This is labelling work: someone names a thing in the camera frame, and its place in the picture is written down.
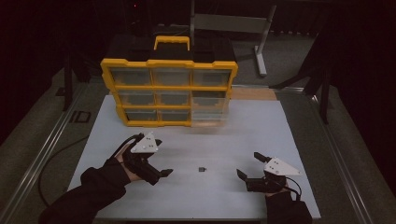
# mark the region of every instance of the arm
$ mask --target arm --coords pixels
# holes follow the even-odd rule
[[[311,224],[312,217],[305,202],[294,201],[290,191],[265,194],[268,224]]]
[[[81,175],[81,186],[71,189],[41,214],[40,224],[92,223],[97,212],[125,194],[125,185],[140,177],[122,163],[122,156]]]

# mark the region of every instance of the plastic drawer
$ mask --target plastic drawer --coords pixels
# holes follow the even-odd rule
[[[187,121],[189,120],[190,110],[159,110],[162,121]]]
[[[191,105],[194,108],[199,106],[223,107],[226,103],[225,91],[193,91]]]
[[[157,121],[157,111],[152,109],[125,109],[128,120]]]
[[[154,84],[158,86],[190,86],[190,69],[152,68]]]
[[[157,105],[188,105],[189,91],[156,91]]]
[[[228,86],[231,70],[196,69],[192,73],[193,86]]]
[[[118,91],[123,105],[154,105],[153,91]]]
[[[149,86],[151,80],[148,68],[124,68],[111,67],[110,73],[113,76],[115,85],[128,86]]]
[[[216,127],[224,125],[228,113],[222,110],[192,110],[191,127]]]

